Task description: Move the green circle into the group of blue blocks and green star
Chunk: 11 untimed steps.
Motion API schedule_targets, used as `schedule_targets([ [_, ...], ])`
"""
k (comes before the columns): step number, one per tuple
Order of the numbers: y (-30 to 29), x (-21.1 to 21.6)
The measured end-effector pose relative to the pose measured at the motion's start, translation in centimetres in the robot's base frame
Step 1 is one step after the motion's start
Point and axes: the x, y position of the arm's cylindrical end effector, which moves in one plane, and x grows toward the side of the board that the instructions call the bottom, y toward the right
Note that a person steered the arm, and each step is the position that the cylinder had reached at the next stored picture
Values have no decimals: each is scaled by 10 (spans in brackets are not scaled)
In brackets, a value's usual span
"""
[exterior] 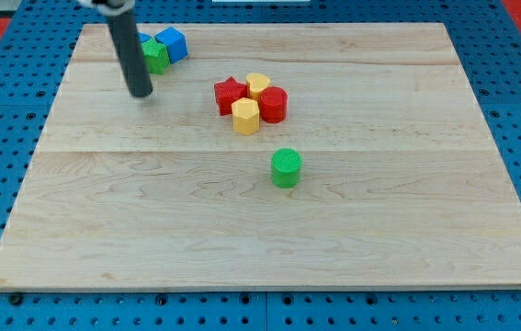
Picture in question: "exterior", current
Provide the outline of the white rod mount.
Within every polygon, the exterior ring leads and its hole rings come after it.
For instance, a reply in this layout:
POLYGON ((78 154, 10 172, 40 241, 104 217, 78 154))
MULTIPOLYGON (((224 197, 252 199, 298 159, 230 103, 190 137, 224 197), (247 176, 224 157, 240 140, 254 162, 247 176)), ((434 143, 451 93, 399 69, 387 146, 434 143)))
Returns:
POLYGON ((135 0, 77 0, 84 7, 94 8, 101 15, 116 17, 131 11, 135 6, 135 0))

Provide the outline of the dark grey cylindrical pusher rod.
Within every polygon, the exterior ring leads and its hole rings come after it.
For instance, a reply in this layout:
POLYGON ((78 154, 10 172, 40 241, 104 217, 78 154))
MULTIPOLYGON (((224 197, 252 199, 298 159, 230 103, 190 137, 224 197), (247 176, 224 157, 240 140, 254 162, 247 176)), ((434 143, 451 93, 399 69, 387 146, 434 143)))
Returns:
POLYGON ((130 95, 148 97, 153 92, 153 85, 132 6, 113 6, 106 21, 130 95))

